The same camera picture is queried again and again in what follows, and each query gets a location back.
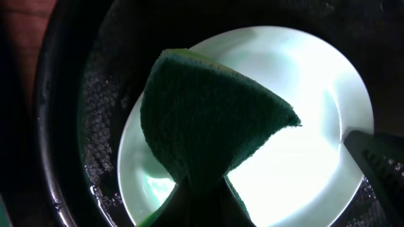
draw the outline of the white plate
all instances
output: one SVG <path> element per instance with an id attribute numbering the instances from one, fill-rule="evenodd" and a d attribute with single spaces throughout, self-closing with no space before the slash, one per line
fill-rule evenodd
<path id="1" fill-rule="evenodd" d="M 308 33 L 257 26 L 209 38 L 191 50 L 210 57 L 288 101 L 303 127 L 283 129 L 229 173 L 257 226 L 329 226 L 355 195 L 363 174 L 342 140 L 373 133 L 366 88 L 334 47 Z M 153 157 L 136 102 L 118 154 L 118 181 L 133 223 L 170 194 L 174 182 Z"/>

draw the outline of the wooden surface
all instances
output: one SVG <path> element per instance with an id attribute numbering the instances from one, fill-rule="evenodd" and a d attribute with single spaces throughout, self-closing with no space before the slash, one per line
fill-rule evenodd
<path id="1" fill-rule="evenodd" d="M 32 107 L 37 59 L 56 0 L 0 0 L 6 36 L 13 50 L 25 102 Z"/>

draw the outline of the green sponge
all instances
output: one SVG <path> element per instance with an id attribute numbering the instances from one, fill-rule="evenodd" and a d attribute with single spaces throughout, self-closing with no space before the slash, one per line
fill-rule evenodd
<path id="1" fill-rule="evenodd" d="M 165 50 L 148 78 L 141 127 L 156 159 L 195 194 L 209 192 L 278 130 L 293 108 L 257 82 L 187 49 Z"/>

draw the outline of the sponge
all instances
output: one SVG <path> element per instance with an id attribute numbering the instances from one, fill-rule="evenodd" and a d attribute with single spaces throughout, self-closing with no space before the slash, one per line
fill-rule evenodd
<path id="1" fill-rule="evenodd" d="M 283 99 L 240 73 L 187 49 L 161 53 L 141 106 L 141 127 L 156 159 L 194 195 L 287 126 L 300 125 Z"/>

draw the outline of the round plate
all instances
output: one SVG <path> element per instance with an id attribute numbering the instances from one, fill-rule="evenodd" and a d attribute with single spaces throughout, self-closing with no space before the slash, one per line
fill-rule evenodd
<path id="1" fill-rule="evenodd" d="M 277 132 L 229 179 L 257 226 L 329 226 L 363 174 L 344 147 L 352 129 L 373 133 L 367 90 L 353 65 L 323 40 L 290 28 L 257 26 L 209 38 L 191 50 L 259 82 L 295 109 L 303 127 Z M 175 183 L 153 157 L 140 127 L 139 97 L 118 154 L 118 181 L 133 223 Z"/>

